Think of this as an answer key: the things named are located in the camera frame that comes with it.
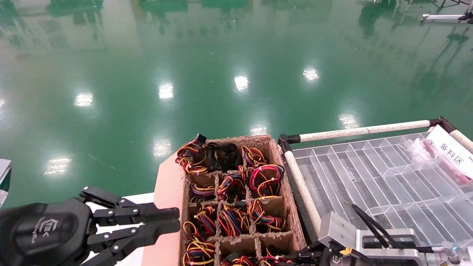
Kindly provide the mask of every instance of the transparent divider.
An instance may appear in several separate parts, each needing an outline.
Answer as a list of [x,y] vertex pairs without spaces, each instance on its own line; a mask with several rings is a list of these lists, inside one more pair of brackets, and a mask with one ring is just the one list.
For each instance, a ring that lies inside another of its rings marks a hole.
[[[356,152],[353,150],[351,146],[347,149],[346,153],[338,153],[337,155],[338,155],[338,158],[340,158],[340,160],[342,161],[342,163],[344,162],[346,164],[346,169],[348,172],[350,172],[353,176],[356,176],[356,178],[361,178],[358,184],[358,186],[360,186],[359,190],[365,191],[365,188],[364,188],[365,186],[368,189],[368,191],[371,193],[371,195],[373,196],[376,204],[374,202],[371,203],[371,200],[367,200],[368,206],[375,207],[376,205],[377,206],[390,205],[389,201],[386,198],[386,195],[380,189],[379,185],[370,175],[368,169],[363,164],[358,154],[356,154]],[[369,198],[369,195],[367,192],[363,192],[363,193],[366,193],[365,197]]]
[[410,134],[295,150],[323,216],[334,211],[358,229],[354,203],[386,229],[412,228],[424,245],[473,243],[473,183],[440,160],[413,160]]
[[320,183],[322,187],[324,188],[324,191],[327,194],[327,197],[333,207],[333,211],[336,214],[340,215],[342,218],[348,220],[347,215],[345,214],[345,211],[342,205],[340,204],[340,200],[336,196],[332,188],[332,185],[327,178],[327,175],[325,174],[324,170],[322,169],[322,166],[320,165],[319,159],[317,158],[317,156],[314,156],[314,157],[310,157],[310,161],[312,165],[314,166],[315,172],[317,173],[320,179]]

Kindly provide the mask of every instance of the black wire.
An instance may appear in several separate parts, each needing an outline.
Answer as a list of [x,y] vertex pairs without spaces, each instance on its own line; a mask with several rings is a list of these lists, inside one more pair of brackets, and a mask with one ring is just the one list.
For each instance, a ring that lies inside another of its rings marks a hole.
[[[378,230],[380,230],[383,233],[383,235],[388,239],[389,243],[391,244],[391,246],[393,248],[398,248],[398,249],[407,248],[405,245],[403,245],[403,244],[397,242],[396,240],[394,240],[393,237],[391,237],[391,235],[386,231],[386,229],[384,229],[378,222],[376,222],[375,219],[373,219],[371,216],[366,214],[360,207],[356,206],[355,204],[352,204],[351,207],[360,216],[360,218],[365,222],[365,224],[366,224],[366,226],[368,226],[368,228],[370,228],[370,224],[371,224],[371,225],[374,225]],[[430,247],[415,247],[415,249],[417,249],[419,252],[422,252],[422,253],[434,253],[434,251],[432,249],[432,246],[430,246]]]
[[389,233],[386,231],[386,229],[384,229],[381,225],[379,225],[378,222],[375,221],[375,219],[371,218],[371,216],[369,216],[368,214],[366,214],[360,207],[356,206],[355,204],[352,204],[351,207],[353,208],[353,210],[360,216],[364,216],[366,218],[366,220],[374,225],[378,230],[381,231],[381,233],[387,238],[389,244],[391,244],[391,246],[393,248],[399,248],[399,249],[403,249],[404,247],[402,247],[401,245],[399,245],[396,240],[394,240],[391,235],[389,235]]
[[381,236],[381,234],[378,232],[378,230],[376,230],[376,228],[373,226],[373,224],[371,224],[364,215],[362,215],[364,212],[361,211],[361,209],[356,206],[357,208],[353,207],[353,210],[356,212],[356,214],[358,214],[358,216],[363,220],[363,222],[366,224],[366,226],[368,226],[368,229],[373,233],[373,235],[375,235],[375,237],[378,239],[378,241],[381,243],[381,245],[383,245],[383,247],[385,248],[388,248],[389,247],[389,244],[386,242],[386,240]]

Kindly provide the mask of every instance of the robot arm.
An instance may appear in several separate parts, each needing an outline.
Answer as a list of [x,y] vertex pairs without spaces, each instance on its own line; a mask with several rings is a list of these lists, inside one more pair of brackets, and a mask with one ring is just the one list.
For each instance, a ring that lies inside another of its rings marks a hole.
[[[85,204],[107,209],[94,213]],[[144,223],[96,234],[96,226]],[[162,234],[180,230],[179,209],[136,204],[85,187],[78,198],[0,211],[0,266],[112,266],[135,249],[154,245]],[[85,261],[90,252],[99,253]]]

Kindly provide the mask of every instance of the black connector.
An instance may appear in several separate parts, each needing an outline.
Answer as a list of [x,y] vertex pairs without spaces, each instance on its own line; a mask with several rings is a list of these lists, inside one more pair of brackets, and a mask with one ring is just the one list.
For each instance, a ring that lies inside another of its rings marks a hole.
[[443,117],[443,116],[439,116],[438,119],[429,120],[429,122],[430,122],[429,126],[436,126],[438,124],[441,124],[442,123],[442,119],[440,119],[441,117]]
[[449,134],[452,132],[452,131],[455,131],[456,128],[454,126],[452,126],[452,124],[450,124],[448,122],[448,120],[443,117],[443,116],[439,116],[438,117],[442,122],[440,123],[440,126],[443,127],[443,129],[445,129],[445,131],[447,131]]
[[300,143],[300,135],[279,135],[278,144],[282,148],[282,152],[292,151],[291,144]]
[[199,144],[205,144],[205,141],[207,140],[207,137],[204,135],[197,134],[197,137],[195,137],[195,140]]

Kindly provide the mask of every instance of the black cable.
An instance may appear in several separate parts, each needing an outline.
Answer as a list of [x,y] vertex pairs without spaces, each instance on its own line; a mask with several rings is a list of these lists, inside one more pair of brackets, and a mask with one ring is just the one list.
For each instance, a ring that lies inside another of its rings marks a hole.
[[389,244],[391,244],[391,246],[393,248],[398,248],[398,249],[403,249],[404,247],[402,247],[401,245],[399,245],[396,240],[393,239],[393,237],[391,237],[391,235],[386,231],[386,229],[384,229],[378,222],[375,221],[375,219],[371,218],[371,216],[369,216],[368,214],[366,214],[360,207],[356,206],[355,204],[352,204],[351,207],[353,208],[353,210],[360,216],[360,217],[365,217],[366,220],[374,225],[378,230],[381,231],[381,233],[384,235],[384,237],[387,238]]
[[206,149],[209,172],[220,170],[226,173],[229,170],[238,170],[238,165],[243,165],[238,147],[233,143],[221,145],[210,142]]
[[[355,204],[352,204],[351,207],[356,212],[356,214],[358,214],[358,216],[360,216],[360,218],[365,222],[368,228],[370,228],[370,224],[371,224],[371,225],[374,225],[376,229],[380,230],[382,234],[384,235],[384,237],[388,239],[389,244],[391,244],[393,248],[398,248],[398,249],[408,248],[405,245],[394,240],[393,237],[386,231],[386,229],[384,229],[378,222],[376,222],[375,219],[373,219],[371,216],[366,214],[366,212],[364,212],[360,207],[356,206]],[[415,249],[422,253],[434,253],[432,247],[415,247]]]
[[389,244],[387,243],[387,241],[381,236],[381,234],[378,232],[378,230],[376,230],[376,228],[373,226],[373,224],[371,224],[364,215],[364,212],[361,211],[361,213],[359,212],[359,207],[356,206],[353,207],[353,210],[356,212],[356,214],[358,214],[358,216],[363,220],[363,222],[366,224],[366,226],[368,226],[368,229],[373,233],[373,235],[375,235],[375,237],[378,239],[378,241],[381,243],[381,245],[385,248],[388,248],[389,247]]

